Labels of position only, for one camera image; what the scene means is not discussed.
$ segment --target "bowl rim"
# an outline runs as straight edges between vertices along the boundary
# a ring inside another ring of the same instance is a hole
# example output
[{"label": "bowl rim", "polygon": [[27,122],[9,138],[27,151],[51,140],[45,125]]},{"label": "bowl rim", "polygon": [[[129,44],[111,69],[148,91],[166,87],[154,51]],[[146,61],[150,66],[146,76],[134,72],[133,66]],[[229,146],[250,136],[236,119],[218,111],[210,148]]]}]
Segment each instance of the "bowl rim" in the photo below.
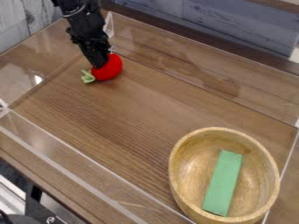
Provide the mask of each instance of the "bowl rim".
[{"label": "bowl rim", "polygon": [[[212,130],[218,130],[218,131],[226,131],[230,132],[233,134],[237,134],[240,136],[242,136],[248,141],[250,141],[257,148],[264,152],[265,154],[265,158],[269,161],[269,164],[272,166],[273,169],[273,174],[274,174],[274,189],[272,192],[272,195],[266,201],[266,203],[258,208],[258,210],[256,210],[253,213],[246,214],[244,216],[238,216],[238,217],[221,217],[217,216],[216,214],[208,213],[204,210],[201,210],[197,206],[190,205],[185,198],[181,197],[181,195],[177,193],[176,191],[176,187],[173,187],[173,167],[172,167],[172,161],[173,161],[173,156],[177,152],[177,150],[180,149],[180,146],[182,145],[182,143],[185,142],[185,140],[188,138],[190,138],[192,136],[197,135],[198,133],[206,132],[206,131],[212,131]],[[278,189],[280,189],[280,177],[278,177],[278,170],[277,170],[277,166],[276,166],[276,162],[269,154],[269,152],[266,151],[266,148],[261,145],[261,143],[250,136],[248,136],[246,134],[241,133],[237,130],[233,129],[228,129],[228,128],[220,128],[220,127],[209,127],[209,128],[204,128],[204,129],[196,129],[193,132],[188,133],[181,139],[180,141],[176,143],[176,145],[172,148],[172,153],[169,156],[169,162],[168,162],[168,176],[169,176],[169,185],[170,185],[170,189],[174,192],[176,196],[178,197],[178,199],[181,200],[182,204],[200,216],[214,220],[214,221],[221,221],[221,222],[232,222],[232,223],[238,223],[238,222],[244,222],[244,221],[250,221],[254,218],[262,216],[266,211],[269,210],[270,206],[274,204],[276,202],[276,198],[277,198],[277,194],[278,194]]]}]

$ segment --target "green rectangular block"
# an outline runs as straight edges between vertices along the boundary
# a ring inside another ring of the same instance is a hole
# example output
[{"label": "green rectangular block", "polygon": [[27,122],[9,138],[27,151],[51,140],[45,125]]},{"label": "green rectangular block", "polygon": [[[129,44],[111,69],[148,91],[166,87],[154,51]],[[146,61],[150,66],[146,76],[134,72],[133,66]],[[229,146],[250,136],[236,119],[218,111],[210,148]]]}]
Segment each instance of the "green rectangular block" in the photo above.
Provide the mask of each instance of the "green rectangular block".
[{"label": "green rectangular block", "polygon": [[226,217],[232,200],[242,156],[222,150],[212,173],[201,209],[212,214]]}]

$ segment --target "wooden bowl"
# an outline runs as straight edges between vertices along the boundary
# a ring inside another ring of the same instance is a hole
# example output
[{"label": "wooden bowl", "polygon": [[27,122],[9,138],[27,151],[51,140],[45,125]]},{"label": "wooden bowl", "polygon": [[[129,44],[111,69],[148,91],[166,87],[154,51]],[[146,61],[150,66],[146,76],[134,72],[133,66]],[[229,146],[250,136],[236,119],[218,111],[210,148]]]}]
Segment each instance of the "wooden bowl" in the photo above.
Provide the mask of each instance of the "wooden bowl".
[{"label": "wooden bowl", "polygon": [[[222,149],[242,155],[228,217],[201,210]],[[256,223],[276,201],[280,186],[276,162],[264,146],[232,129],[206,128],[188,134],[172,149],[168,171],[174,201],[196,223]]]}]

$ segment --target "green object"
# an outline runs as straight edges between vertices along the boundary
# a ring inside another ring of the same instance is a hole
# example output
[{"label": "green object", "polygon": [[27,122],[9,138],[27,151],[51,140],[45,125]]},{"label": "green object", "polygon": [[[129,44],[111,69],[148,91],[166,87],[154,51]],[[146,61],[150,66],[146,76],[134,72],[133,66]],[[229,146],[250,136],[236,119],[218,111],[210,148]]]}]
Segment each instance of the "green object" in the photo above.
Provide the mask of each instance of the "green object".
[{"label": "green object", "polygon": [[242,156],[222,150],[218,154],[218,161],[209,181],[201,209],[212,214],[226,217],[229,202],[232,200]]},{"label": "green object", "polygon": [[94,76],[90,74],[90,71],[81,70],[81,73],[82,73],[82,76],[79,78],[82,79],[82,82],[85,84],[95,80]]}]

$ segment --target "red toy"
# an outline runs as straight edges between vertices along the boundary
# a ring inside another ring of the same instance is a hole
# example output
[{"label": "red toy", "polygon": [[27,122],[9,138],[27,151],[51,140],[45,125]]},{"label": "red toy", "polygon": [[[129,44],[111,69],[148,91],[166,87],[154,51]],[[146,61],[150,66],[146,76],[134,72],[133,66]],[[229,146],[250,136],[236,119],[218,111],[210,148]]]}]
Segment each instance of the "red toy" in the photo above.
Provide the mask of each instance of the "red toy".
[{"label": "red toy", "polygon": [[107,55],[107,62],[99,69],[91,68],[89,73],[86,71],[81,71],[83,73],[81,79],[83,83],[90,83],[93,80],[107,81],[121,73],[121,70],[122,61],[115,54],[110,53]]}]

